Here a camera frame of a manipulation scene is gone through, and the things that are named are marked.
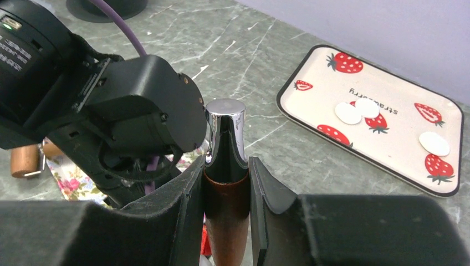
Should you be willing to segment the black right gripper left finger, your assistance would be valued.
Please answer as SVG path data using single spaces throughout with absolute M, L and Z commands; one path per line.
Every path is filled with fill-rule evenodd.
M 122 209 L 93 201 L 1 202 L 2 265 L 198 265 L 203 157 Z

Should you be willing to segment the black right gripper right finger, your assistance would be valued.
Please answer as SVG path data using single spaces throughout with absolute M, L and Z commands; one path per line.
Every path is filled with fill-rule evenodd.
M 467 265 L 447 213 L 422 196 L 297 194 L 249 159 L 254 265 Z

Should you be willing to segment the wooden handled dough scraper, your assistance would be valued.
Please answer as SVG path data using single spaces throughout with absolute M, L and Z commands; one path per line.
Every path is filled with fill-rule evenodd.
M 250 213 L 248 161 L 244 151 L 246 106 L 221 98 L 209 102 L 209 147 L 203 167 L 206 227 L 216 265 L 241 265 Z

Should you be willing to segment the floral print tray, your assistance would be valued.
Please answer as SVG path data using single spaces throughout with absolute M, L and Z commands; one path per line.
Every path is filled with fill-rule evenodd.
M 207 149 L 207 143 L 198 149 L 183 154 L 179 163 L 176 165 L 178 171 L 172 175 L 179 175 L 179 171 L 184 171 L 193 161 L 203 155 Z M 108 199 L 105 194 L 96 188 L 95 183 L 86 175 L 75 163 L 66 157 L 53 143 L 46 143 L 44 153 L 47 156 L 46 163 L 51 170 L 58 186 L 68 201 L 95 201 L 106 208 L 117 208 L 115 203 Z M 156 182 L 144 183 L 141 188 L 143 195 L 149 194 L 157 188 Z

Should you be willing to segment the wooden rolling pin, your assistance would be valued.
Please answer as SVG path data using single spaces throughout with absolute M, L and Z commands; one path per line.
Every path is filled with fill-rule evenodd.
M 52 142 L 44 139 L 34 145 L 10 150 L 10 173 L 14 178 L 33 178 L 45 171 L 47 158 L 64 153 Z

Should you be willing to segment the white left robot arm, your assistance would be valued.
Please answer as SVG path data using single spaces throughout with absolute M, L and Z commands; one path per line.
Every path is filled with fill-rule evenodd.
M 166 60 L 99 53 L 43 6 L 1 2 L 2 149 L 49 139 L 123 207 L 175 177 L 206 128 L 197 85 Z

